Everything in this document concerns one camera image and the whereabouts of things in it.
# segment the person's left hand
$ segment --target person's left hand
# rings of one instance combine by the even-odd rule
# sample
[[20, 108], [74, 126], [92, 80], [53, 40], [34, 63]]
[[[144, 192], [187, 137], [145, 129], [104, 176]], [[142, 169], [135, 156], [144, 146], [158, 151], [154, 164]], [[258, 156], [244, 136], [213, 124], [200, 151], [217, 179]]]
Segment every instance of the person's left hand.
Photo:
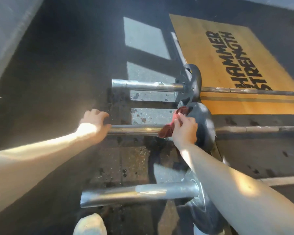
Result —
[[109, 117], [109, 114], [97, 109], [86, 111], [77, 128], [78, 137], [88, 136], [93, 144], [100, 143], [108, 134], [111, 124], [103, 125], [103, 120]]

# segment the yellow platform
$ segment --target yellow platform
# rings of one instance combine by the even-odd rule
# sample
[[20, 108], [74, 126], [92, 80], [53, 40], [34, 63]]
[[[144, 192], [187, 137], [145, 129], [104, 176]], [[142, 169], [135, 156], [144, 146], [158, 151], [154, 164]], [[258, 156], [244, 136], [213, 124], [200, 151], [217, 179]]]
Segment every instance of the yellow platform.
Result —
[[[294, 80], [244, 26], [171, 15], [187, 63], [202, 86], [294, 91]], [[294, 114], [294, 96], [201, 93], [212, 114]]]

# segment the forearm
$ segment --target forearm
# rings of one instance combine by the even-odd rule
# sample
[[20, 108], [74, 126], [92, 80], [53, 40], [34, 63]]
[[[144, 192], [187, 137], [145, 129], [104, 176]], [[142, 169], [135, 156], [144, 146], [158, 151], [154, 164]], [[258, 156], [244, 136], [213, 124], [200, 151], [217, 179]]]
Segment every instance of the forearm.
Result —
[[181, 147], [180, 153], [240, 235], [294, 234], [294, 204], [283, 195], [193, 144]]
[[92, 145], [76, 133], [0, 151], [0, 211], [74, 155]]

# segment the person's right arm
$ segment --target person's right arm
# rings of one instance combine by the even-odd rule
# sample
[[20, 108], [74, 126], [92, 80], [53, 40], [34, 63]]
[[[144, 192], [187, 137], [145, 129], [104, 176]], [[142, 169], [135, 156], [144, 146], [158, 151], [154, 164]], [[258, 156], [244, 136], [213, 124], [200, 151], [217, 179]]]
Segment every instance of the person's right arm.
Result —
[[239, 235], [294, 235], [294, 204], [286, 197], [213, 158], [194, 145], [197, 124], [180, 115], [173, 141], [220, 213]]

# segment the red cloth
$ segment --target red cloth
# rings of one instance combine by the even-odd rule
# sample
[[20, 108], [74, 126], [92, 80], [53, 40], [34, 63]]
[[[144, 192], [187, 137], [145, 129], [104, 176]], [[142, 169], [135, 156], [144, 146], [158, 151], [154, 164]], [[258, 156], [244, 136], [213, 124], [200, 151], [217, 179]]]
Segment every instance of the red cloth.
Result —
[[180, 119], [180, 116], [178, 113], [184, 114], [184, 115], [188, 115], [189, 114], [189, 109], [186, 106], [182, 106], [180, 108], [178, 108], [174, 114], [173, 114], [173, 118], [172, 118], [172, 122], [169, 124], [166, 124], [158, 133], [158, 137], [159, 138], [168, 138], [168, 137], [172, 137], [173, 134], [173, 130], [174, 130], [174, 120], [178, 119], [180, 124], [182, 125], [182, 121]]

